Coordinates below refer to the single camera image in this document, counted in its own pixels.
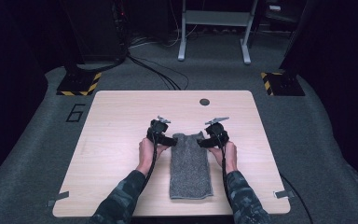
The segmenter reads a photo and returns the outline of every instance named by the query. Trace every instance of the black curtain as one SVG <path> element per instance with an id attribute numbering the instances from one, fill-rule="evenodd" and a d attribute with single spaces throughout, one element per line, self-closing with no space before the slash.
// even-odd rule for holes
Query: black curtain
<path id="1" fill-rule="evenodd" d="M 26 24 L 30 23 L 18 23 L 0 0 L 0 165 L 43 100 L 48 87 L 45 72 L 55 66 L 41 66 L 43 47 L 28 40 L 43 36 Z"/>
<path id="2" fill-rule="evenodd" d="M 344 158 L 358 172 L 358 1 L 309 0 L 281 67 L 315 89 Z"/>
<path id="3" fill-rule="evenodd" d="M 65 50 L 75 63 L 84 63 L 72 26 L 61 1 L 65 0 L 4 0 L 13 21 L 16 22 L 24 40 L 31 48 L 41 68 L 46 73 L 62 66 L 61 46 L 54 38 L 51 26 L 59 30 Z"/>

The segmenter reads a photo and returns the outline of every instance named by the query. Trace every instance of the wooden table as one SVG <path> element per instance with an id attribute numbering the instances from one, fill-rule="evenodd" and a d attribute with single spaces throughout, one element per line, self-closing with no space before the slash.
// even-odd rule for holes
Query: wooden table
<path id="1" fill-rule="evenodd" d="M 200 99 L 209 105 L 201 105 Z M 238 148 L 238 167 L 270 214 L 289 212 L 269 141 L 249 91 L 99 91 L 79 137 L 60 192 L 55 217 L 90 217 L 120 180 L 138 164 L 139 142 L 150 120 L 169 119 L 166 136 L 205 132 L 204 123 L 229 117 L 221 123 Z M 213 196 L 203 200 L 171 200 L 171 150 L 161 154 L 137 203 L 135 216 L 232 215 L 222 183 L 222 170 L 208 153 Z"/>

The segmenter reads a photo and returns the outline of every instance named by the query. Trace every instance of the sleeve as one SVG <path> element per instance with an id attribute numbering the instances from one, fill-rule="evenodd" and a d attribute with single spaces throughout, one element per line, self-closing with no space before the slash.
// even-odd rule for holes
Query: sleeve
<path id="1" fill-rule="evenodd" d="M 269 214 L 241 172 L 233 171 L 227 175 L 227 187 L 236 224 L 271 222 Z"/>
<path id="2" fill-rule="evenodd" d="M 88 223 L 128 224 L 131 221 L 138 197 L 141 194 L 145 176 L 132 171 L 103 200 Z"/>

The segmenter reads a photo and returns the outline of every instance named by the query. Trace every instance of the equipment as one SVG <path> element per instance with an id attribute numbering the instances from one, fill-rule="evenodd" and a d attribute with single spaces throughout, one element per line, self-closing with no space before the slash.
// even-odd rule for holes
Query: equipment
<path id="1" fill-rule="evenodd" d="M 122 1 L 61 0 L 84 63 L 120 63 L 128 53 Z"/>
<path id="2" fill-rule="evenodd" d="M 215 118 L 205 124 L 210 124 L 208 128 L 205 129 L 206 133 L 211 136 L 209 139 L 197 140 L 197 143 L 200 147 L 219 147 L 222 150 L 222 173 L 223 173 L 223 184 L 225 186 L 225 193 L 229 205 L 231 206 L 231 200 L 228 197 L 228 188 L 227 188 L 227 172 L 226 172 L 226 143 L 228 142 L 228 134 L 225 131 L 225 128 L 219 121 L 229 119 L 226 118 Z"/>
<path id="3" fill-rule="evenodd" d="M 146 187 L 147 182 L 149 181 L 149 178 L 152 175 L 154 166 L 156 164 L 157 144 L 162 144 L 167 147 L 176 146 L 177 139 L 166 137 L 164 135 L 164 133 L 168 129 L 167 123 L 171 123 L 171 122 L 167 119 L 158 116 L 158 119 L 152 119 L 150 121 L 150 127 L 147 129 L 146 137 L 153 143 L 154 149 L 153 149 L 152 165 L 150 167 L 149 173 L 147 174 L 142 190 L 144 190 L 144 188 Z"/>

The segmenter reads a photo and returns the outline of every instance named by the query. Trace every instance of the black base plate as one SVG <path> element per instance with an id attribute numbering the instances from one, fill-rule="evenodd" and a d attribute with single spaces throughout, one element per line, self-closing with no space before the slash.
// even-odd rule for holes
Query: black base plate
<path id="1" fill-rule="evenodd" d="M 79 71 L 76 74 L 66 73 L 57 91 L 88 91 L 96 72 Z"/>
<path id="2" fill-rule="evenodd" d="M 268 95 L 274 96 L 305 96 L 298 80 L 293 77 L 290 82 L 283 79 L 280 73 L 262 73 Z"/>

